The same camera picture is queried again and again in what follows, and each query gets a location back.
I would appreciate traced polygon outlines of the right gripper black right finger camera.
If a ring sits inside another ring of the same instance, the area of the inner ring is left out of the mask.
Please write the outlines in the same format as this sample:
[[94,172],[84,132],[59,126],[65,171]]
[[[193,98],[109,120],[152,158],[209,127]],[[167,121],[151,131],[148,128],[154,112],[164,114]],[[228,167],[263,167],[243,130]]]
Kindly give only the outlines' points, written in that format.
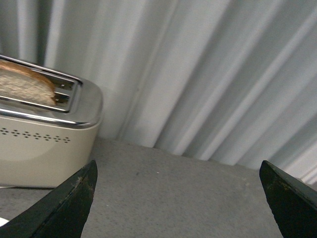
[[259,171],[267,203],[284,238],[317,236],[317,192],[268,161]]

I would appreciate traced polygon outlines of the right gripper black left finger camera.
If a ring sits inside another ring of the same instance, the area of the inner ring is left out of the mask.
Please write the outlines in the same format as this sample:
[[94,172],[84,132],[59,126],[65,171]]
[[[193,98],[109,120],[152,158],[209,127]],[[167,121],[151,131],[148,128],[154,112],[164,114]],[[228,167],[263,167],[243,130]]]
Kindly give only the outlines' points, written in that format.
[[2,238],[79,238],[98,178],[96,161],[82,167],[29,209],[0,228]]

